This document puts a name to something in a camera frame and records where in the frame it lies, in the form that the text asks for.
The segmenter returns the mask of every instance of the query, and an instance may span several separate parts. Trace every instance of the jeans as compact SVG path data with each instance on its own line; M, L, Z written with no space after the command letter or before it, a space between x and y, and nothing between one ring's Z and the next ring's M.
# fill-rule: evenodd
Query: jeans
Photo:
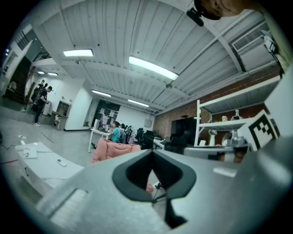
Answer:
M36 114L36 117L35 117L35 123L38 122L38 117L40 116L40 114L42 112L42 109L43 109L43 106L42 107L38 107L37 114Z

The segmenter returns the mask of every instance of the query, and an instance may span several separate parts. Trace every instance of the railing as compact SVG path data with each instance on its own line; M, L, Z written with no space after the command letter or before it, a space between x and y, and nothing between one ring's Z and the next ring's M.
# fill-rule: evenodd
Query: railing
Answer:
M15 38L15 41L21 50L23 50L27 46L27 44L29 43L29 41L28 41L26 35L23 33L23 31Z
M51 58L51 55L49 55L49 53L47 52L47 51L42 51L42 52L40 52L37 56L36 56L36 58L34 59L34 62L35 61L39 61L39 60L43 60L43 59L49 59L49 58Z

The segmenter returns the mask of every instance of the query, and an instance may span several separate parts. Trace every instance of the air vent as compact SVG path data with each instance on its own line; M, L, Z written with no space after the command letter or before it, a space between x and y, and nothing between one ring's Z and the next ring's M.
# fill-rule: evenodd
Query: air vent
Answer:
M263 35L261 33L261 30L265 30L267 32L270 31L266 22L262 22L258 26L248 31L246 34L242 35L239 39L232 43L232 46L237 52L239 52L240 50L244 49L251 43L255 42L257 39L259 39Z

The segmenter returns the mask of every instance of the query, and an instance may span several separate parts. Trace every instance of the white paper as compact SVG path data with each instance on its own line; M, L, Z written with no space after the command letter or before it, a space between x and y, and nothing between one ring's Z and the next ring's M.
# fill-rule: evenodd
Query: white paper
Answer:
M100 114L104 114L104 111L105 111L105 109L104 108L101 108L99 113Z
M115 114L115 112L114 111L111 111L110 114L109 114L109 116L110 117L114 117L114 114Z
M24 146L23 147L23 157L25 159L35 159L38 157L36 152L36 147L34 146Z
M271 140L278 138L275 128L264 110L251 118L251 121L239 128L237 132L238 136L244 136L254 151L263 148Z

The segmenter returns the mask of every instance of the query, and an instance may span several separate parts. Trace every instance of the security camera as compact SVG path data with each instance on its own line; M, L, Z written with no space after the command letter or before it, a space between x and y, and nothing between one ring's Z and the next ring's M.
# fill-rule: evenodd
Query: security camera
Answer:
M201 19L201 14L196 11L193 7L186 12L187 16L192 19L198 26L203 26L203 21Z
M172 89L172 85L171 84L166 84L166 89Z

